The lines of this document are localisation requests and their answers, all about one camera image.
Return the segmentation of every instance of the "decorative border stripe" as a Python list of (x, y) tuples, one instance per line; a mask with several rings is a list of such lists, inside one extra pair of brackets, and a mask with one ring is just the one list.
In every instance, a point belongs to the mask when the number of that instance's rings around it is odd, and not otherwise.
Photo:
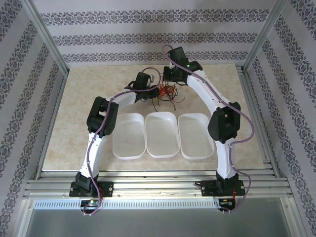
[(308, 193), (309, 189), (306, 188), (307, 184), (306, 184), (306, 180), (304, 179), (302, 169), (298, 165), (296, 155), (293, 152), (292, 144), (288, 139), (288, 135), (285, 130), (283, 121), (281, 119), (279, 110), (277, 108), (277, 104), (273, 98), (272, 92), (269, 88), (266, 76), (263, 72), (263, 69), (260, 65), (258, 58), (255, 59), (252, 66), (259, 80), (261, 90), (264, 94), (268, 109), (270, 111), (270, 116), (273, 120), (278, 139), (281, 143), (281, 147), (283, 149), (285, 159), (288, 163), (288, 167), (292, 175), (292, 179), (294, 180), (295, 187), (298, 190), (297, 192), (299, 194), (301, 203), (303, 204), (303, 208), (305, 209), (305, 215), (309, 220), (309, 224), (311, 225), (311, 230), (313, 234), (316, 235), (316, 219), (315, 219), (316, 211), (315, 211), (315, 205), (313, 204), (313, 198)]
[(257, 33), (146, 33), (54, 36), (57, 46), (135, 43), (253, 43)]
[(12, 83), (15, 81), (17, 73), (20, 71), (22, 63), (29, 52), (29, 49), (38, 33), (36, 27), (30, 21), (23, 32), (19, 43), (17, 44), (12, 57), (6, 64), (6, 68), (3, 70), (0, 79), (0, 110), (2, 109), (2, 104), (5, 102), (7, 94), (11, 90)]
[(5, 169), (5, 164), (8, 162), (8, 158), (11, 155), (12, 146), (15, 143), (18, 132), (20, 131), (20, 125), (24, 119), (48, 55), (49, 50), (44, 44), (41, 47), (33, 69), (25, 84), (21, 98), (19, 99), (18, 105), (14, 111), (14, 115), (12, 116), (12, 120), (9, 123), (9, 127), (6, 129), (7, 133), (4, 135), (0, 147), (0, 178), (2, 177), (2, 172)]
[[(245, 60), (246, 51), (192, 51), (186, 52), (188, 58), (195, 60)], [(130, 61), (165, 61), (161, 52), (132, 53), (82, 53), (63, 54), (67, 63), (81, 62), (130, 62)]]
[(316, 7), (311, 0), (291, 0), (292, 6), (316, 40)]
[(0, 10), (0, 42), (11, 27), (16, 16), (22, 9), (22, 4), (17, 0), (7, 0)]
[(316, 74), (314, 70), (282, 16), (276, 21), (274, 28), (316, 108)]
[[(27, 140), (25, 142), (25, 146), (23, 147), (23, 152), (21, 154), (21, 157), (19, 159), (18, 165), (16, 167), (16, 170), (14, 172), (14, 178), (12, 179), (12, 183), (9, 188), (9, 192), (7, 194), (8, 198), (4, 201), (4, 208), (2, 209), (2, 215), (0, 217), (0, 236), (5, 236), (5, 231), (8, 227), (8, 224), (12, 218), (13, 208), (15, 207), (17, 203), (17, 199), (21, 190), (21, 185), (23, 184), (25, 172), (27, 171), (27, 167), (29, 165), (30, 157), (32, 155), (33, 147), (36, 142), (36, 138), (38, 135), (38, 132), (40, 130), (41, 123), (44, 118), (45, 110), (48, 104), (48, 100), (50, 97), (50, 94), (53, 90), (54, 83), (56, 81), (56, 77), (58, 74), (59, 68), (56, 62), (54, 62), (52, 69), (50, 71), (49, 77), (46, 82), (46, 86), (43, 90), (43, 94), (40, 98), (40, 103), (38, 104), (38, 108), (36, 111), (36, 114), (33, 119), (33, 123), (31, 125), (31, 129), (29, 131), (29, 134), (27, 136)], [(53, 112), (49, 120), (49, 124), (47, 127), (46, 135), (44, 138), (47, 138), (48, 130), (50, 123), (52, 121)]]
[(264, 22), (268, 9), (179, 9), (42, 13), (47, 26), (161, 23), (161, 22)]
[(273, 71), (273, 75), (276, 77), (276, 82), (279, 85), (281, 94), (285, 100), (289, 113), (292, 116), (296, 130), (299, 133), (299, 137), (304, 145), (307, 157), (310, 159), (311, 165), (314, 167), (316, 172), (316, 141), (313, 135), (311, 135), (311, 129), (305, 122), (305, 117), (302, 115), (300, 105), (297, 103), (290, 83), (287, 81), (286, 75), (283, 72), (281, 64), (277, 59), (276, 53), (274, 52), (269, 40), (266, 40), (262, 45), (262, 50), (266, 55), (269, 62), (270, 68)]

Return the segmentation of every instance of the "floor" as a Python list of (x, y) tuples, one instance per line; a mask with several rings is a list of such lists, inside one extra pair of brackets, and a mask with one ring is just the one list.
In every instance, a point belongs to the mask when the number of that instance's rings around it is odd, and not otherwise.
[[(71, 68), (54, 130), (46, 153), (43, 170), (79, 170), (84, 160), (88, 141), (86, 119), (95, 97), (109, 98), (122, 91), (135, 80), (139, 71), (146, 66), (99, 66)], [(154, 66), (162, 72), (163, 65)], [(234, 64), (203, 65), (203, 69), (216, 88), (232, 102), (238, 101), (241, 110), (249, 115), (239, 77)], [(158, 76), (155, 71), (146, 71)], [(179, 86), (175, 104), (154, 100), (158, 111), (169, 111), (178, 118), (185, 113), (203, 113), (209, 118), (209, 110), (199, 96), (188, 86)], [(140, 113), (144, 117), (155, 112), (151, 100), (137, 102), (125, 107), (120, 113)], [(238, 140), (248, 137), (250, 126), (241, 119)], [(217, 153), (204, 160), (186, 160), (179, 152), (173, 158), (154, 159), (147, 152), (140, 159), (120, 160), (112, 152), (112, 138), (109, 137), (103, 150), (104, 159), (100, 170), (210, 170), (217, 168)], [(247, 143), (236, 145), (234, 164), (239, 169), (264, 169), (256, 136)]]

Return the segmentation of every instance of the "damask pattern wall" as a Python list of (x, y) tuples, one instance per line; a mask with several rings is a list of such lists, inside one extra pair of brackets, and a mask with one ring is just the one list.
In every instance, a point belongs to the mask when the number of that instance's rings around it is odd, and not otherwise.
[(34, 0), (69, 67), (166, 63), (164, 44), (200, 63), (242, 65), (275, 0)]
[(11, 236), (64, 77), (18, 0), (0, 0), (0, 237)]
[(316, 236), (316, 1), (291, 0), (249, 77), (280, 170)]

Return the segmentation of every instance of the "black mounting plate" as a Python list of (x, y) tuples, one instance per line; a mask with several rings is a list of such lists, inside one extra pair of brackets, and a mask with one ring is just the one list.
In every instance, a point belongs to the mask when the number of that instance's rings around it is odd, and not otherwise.
[(245, 187), (242, 180), (238, 180), (237, 185), (233, 188), (225, 189), (224, 192), (219, 193), (216, 188), (216, 180), (204, 180), (199, 181), (199, 186), (201, 187), (202, 197), (226, 197), (233, 195), (233, 189), (235, 189), (236, 196), (245, 195)]
[[(113, 182), (98, 181), (97, 185), (104, 192), (102, 193), (104, 198), (111, 198), (113, 195)], [(76, 182), (72, 182), (69, 191), (69, 197), (71, 198), (98, 198), (98, 193), (91, 194), (88, 190), (80, 187)]]

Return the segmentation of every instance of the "joint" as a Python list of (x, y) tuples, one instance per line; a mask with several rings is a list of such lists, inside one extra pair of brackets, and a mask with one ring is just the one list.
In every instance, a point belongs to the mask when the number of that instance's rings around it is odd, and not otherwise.
[[(97, 182), (98, 180), (98, 176), (95, 176), (93, 179)], [(92, 178), (90, 177), (85, 177), (84, 175), (82, 175), (80, 172), (77, 173), (76, 175), (76, 184), (82, 188), (84, 188), (85, 190), (87, 190), (90, 194), (95, 193), (97, 190), (93, 185), (93, 182), (91, 180)]]
[[(190, 70), (191, 72), (203, 70), (202, 66), (197, 61), (189, 62), (182, 47), (174, 48), (168, 51), (168, 54), (172, 61)], [(188, 76), (191, 75), (191, 73), (188, 73), (176, 67), (175, 65), (172, 66), (173, 67), (169, 66), (163, 68), (163, 80), (171, 82), (184, 82), (187, 84)]]
[(97, 134), (99, 135), (99, 138), (110, 135), (113, 132), (115, 123), (117, 121), (119, 105), (115, 102), (110, 103), (105, 98), (98, 96), (97, 98), (95, 98), (93, 102), (92, 108), (87, 119), (88, 131), (90, 133), (96, 133), (104, 120), (104, 116), (101, 115), (100, 112), (107, 111), (108, 106), (110, 106), (110, 109), (107, 114), (106, 121), (101, 130)]
[[(229, 104), (240, 111), (240, 105), (237, 102)], [(227, 140), (237, 137), (237, 131), (240, 129), (240, 114), (227, 106), (217, 108), (207, 129), (214, 141), (225, 144)]]
[(141, 100), (141, 99), (153, 99), (159, 96), (159, 88), (155, 87), (155, 85), (150, 86), (151, 83), (151, 76), (149, 74), (139, 72), (137, 74), (136, 80), (132, 81), (130, 84), (128, 84), (125, 89), (129, 90), (147, 90), (147, 91), (137, 91), (136, 92), (136, 100), (135, 102)]
[(231, 178), (224, 179), (216, 172), (216, 186), (219, 193), (225, 193), (227, 190), (232, 190), (236, 184), (238, 184), (238, 181), (238, 173)]

